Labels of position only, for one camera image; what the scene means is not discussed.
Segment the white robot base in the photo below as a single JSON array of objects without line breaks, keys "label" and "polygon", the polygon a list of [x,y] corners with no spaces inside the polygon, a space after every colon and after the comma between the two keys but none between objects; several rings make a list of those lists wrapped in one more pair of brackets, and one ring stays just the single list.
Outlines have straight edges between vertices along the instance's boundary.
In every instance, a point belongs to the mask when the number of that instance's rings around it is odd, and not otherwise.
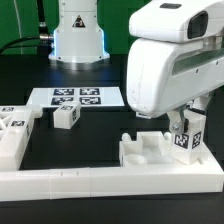
[{"label": "white robot base", "polygon": [[90,70],[104,65],[110,55],[104,47],[104,31],[97,22],[97,0],[58,0],[59,24],[54,30],[52,66]]}]

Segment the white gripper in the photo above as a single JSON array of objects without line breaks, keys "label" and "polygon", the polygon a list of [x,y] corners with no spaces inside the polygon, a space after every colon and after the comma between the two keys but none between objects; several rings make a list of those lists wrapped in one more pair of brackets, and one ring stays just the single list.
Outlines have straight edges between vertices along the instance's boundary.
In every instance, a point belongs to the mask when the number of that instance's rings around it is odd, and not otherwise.
[{"label": "white gripper", "polygon": [[224,55],[172,73],[176,61],[199,53],[202,47],[202,40],[178,44],[137,39],[127,63],[126,95],[130,107],[152,118],[168,112],[170,132],[183,134],[184,104],[196,98],[192,110],[205,115],[212,98],[208,92],[224,85]]}]

